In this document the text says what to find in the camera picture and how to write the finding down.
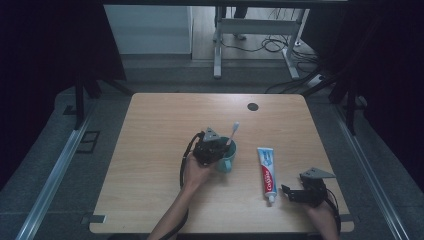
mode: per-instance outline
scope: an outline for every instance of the wooden table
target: wooden table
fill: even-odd
[[[256,103],[257,111],[247,105]],[[238,151],[229,174],[214,173],[195,196],[182,233],[314,232],[302,208],[278,189],[263,195],[257,147],[274,148],[277,187],[302,189],[299,173],[333,172],[304,98],[300,95],[138,93],[127,116],[91,223],[94,233],[149,233],[179,192],[181,157],[192,137],[211,127],[230,135]],[[325,180],[349,214],[336,179]],[[353,230],[342,223],[342,231]]]

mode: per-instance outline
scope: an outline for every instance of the toothpaste tube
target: toothpaste tube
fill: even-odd
[[[268,198],[269,203],[273,203],[275,196],[277,196],[274,175],[274,149],[258,147],[258,154],[262,166],[265,197]]]

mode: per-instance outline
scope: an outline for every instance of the human hand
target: human hand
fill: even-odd
[[[189,188],[191,190],[197,190],[203,185],[209,178],[209,175],[215,169],[215,164],[212,163],[207,166],[199,164],[193,153],[189,153],[186,159],[186,165],[184,169],[184,186],[183,188]]]
[[[311,207],[309,204],[302,204],[302,207],[324,240],[339,239],[333,210],[327,202],[323,201],[315,208]]]

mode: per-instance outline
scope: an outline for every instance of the white wall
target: white wall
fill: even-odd
[[[104,5],[104,8],[120,54],[191,53],[191,7]]]

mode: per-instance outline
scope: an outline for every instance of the teal cup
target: teal cup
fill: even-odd
[[[222,143],[225,144],[228,141],[228,137],[221,137],[219,141],[221,144]],[[216,170],[223,173],[231,172],[232,164],[236,156],[236,151],[237,151],[237,145],[233,140],[231,141],[230,149],[228,150],[228,152],[225,153],[224,157],[217,162],[215,166]]]

